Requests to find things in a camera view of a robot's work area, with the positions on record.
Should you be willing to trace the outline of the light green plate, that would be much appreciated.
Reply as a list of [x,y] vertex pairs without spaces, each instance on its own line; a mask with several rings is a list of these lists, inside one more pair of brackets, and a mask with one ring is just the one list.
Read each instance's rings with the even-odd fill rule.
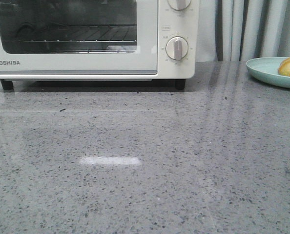
[[288,57],[254,58],[246,62],[246,67],[248,73],[255,79],[270,85],[290,89],[290,77],[278,74],[280,63],[287,58]]

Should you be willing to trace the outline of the white Toshiba toaster oven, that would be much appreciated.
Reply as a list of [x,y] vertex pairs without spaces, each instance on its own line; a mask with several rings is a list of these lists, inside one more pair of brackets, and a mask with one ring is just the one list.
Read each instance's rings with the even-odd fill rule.
[[[93,74],[93,73],[24,73],[24,72],[2,72],[0,82],[3,89],[13,88],[15,80],[70,80],[70,81],[117,81],[117,80],[154,80],[154,79],[174,79],[177,89],[183,89],[188,78],[195,73],[197,26],[200,3],[192,0],[188,8],[182,11],[173,10],[167,0],[157,0],[158,2],[158,45],[157,45],[157,71],[154,74]],[[166,53],[166,44],[173,37],[183,37],[188,42],[188,52],[180,61],[171,59]]]

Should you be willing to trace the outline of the lower white oven knob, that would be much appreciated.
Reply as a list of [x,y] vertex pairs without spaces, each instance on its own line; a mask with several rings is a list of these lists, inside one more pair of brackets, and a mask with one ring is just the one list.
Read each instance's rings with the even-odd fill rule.
[[173,37],[166,44],[166,53],[173,60],[180,61],[187,52],[188,42],[183,37]]

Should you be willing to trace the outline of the upper white oven knob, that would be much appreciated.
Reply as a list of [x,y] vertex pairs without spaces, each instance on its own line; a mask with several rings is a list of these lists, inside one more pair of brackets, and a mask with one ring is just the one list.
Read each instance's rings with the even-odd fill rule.
[[188,8],[191,0],[168,0],[169,6],[176,11],[182,11]]

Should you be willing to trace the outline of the grey pleated curtain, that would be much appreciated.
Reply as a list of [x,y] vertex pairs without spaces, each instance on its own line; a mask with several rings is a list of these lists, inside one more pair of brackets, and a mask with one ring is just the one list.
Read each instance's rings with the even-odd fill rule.
[[215,45],[219,61],[290,57],[290,0],[218,0]]

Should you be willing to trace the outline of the white oven knob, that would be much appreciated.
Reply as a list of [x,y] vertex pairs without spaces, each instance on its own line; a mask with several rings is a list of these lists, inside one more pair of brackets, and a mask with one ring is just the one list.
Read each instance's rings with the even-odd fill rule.
[[176,11],[182,11],[188,8],[191,0],[168,0],[169,6]]
[[183,37],[173,37],[166,44],[166,53],[173,60],[180,61],[187,52],[188,42]]

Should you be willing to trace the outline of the glass oven door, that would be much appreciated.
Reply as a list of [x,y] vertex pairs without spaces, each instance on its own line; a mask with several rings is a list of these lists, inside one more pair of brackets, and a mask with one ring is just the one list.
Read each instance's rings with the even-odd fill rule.
[[[156,0],[0,0],[0,73],[154,74],[157,71]],[[1,36],[24,24],[75,26],[136,25],[132,53],[10,54]]]

